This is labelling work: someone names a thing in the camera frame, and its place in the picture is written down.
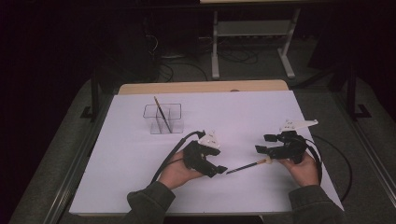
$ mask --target person's left hand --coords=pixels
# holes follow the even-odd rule
[[[187,181],[203,176],[195,170],[190,170],[184,165],[183,150],[171,158],[168,165],[161,172],[158,179],[169,189],[175,189],[187,183]]]

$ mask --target sleeve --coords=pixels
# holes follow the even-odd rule
[[[341,210],[320,186],[306,186],[289,193],[294,224],[346,223]]]
[[[120,224],[163,223],[175,194],[161,182],[154,182],[145,189],[131,192],[127,196],[131,211]]]

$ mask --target table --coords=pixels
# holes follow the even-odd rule
[[[154,95],[163,104],[182,104],[184,133],[149,133],[143,110],[153,103]],[[194,131],[216,131],[221,153],[208,157],[215,165],[231,170],[258,161],[263,155],[254,146],[278,146],[264,142],[262,136],[278,133],[285,119],[304,117],[293,92],[279,80],[125,85],[110,106],[69,212],[81,216],[127,213],[128,192],[148,185],[170,150]],[[298,134],[312,140],[308,129]],[[325,167],[322,187],[342,208]],[[204,176],[188,182],[174,190],[177,198],[167,215],[288,212],[288,192],[296,188],[289,172],[274,161],[231,175]]]

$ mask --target pen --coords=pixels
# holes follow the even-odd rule
[[[231,171],[227,172],[226,175],[227,175],[227,174],[230,174],[230,173],[233,173],[233,172],[240,171],[240,170],[244,170],[244,169],[246,169],[246,168],[249,168],[249,167],[252,167],[252,166],[261,164],[261,163],[265,163],[265,162],[267,162],[267,159],[264,159],[264,160],[261,160],[261,161],[256,161],[256,162],[253,162],[253,163],[251,163],[251,164],[249,164],[249,165],[242,166],[242,167],[239,167],[239,168],[237,168],[237,169],[231,170]]]
[[[169,124],[168,124],[168,122],[166,121],[165,115],[163,114],[163,110],[161,109],[160,103],[158,103],[157,97],[154,96],[154,100],[155,100],[155,104],[157,104],[157,107],[158,107],[158,109],[160,110],[161,116],[163,117],[163,121],[165,122],[166,127],[167,127],[168,130],[169,130],[169,133],[171,133],[171,132],[172,132],[172,131],[171,131],[171,128],[169,127]]]

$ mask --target person's right hand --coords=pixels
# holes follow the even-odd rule
[[[278,160],[282,163],[293,176],[294,180],[300,187],[309,185],[319,185],[318,170],[315,160],[307,153],[303,155],[302,162],[294,164],[290,160]]]

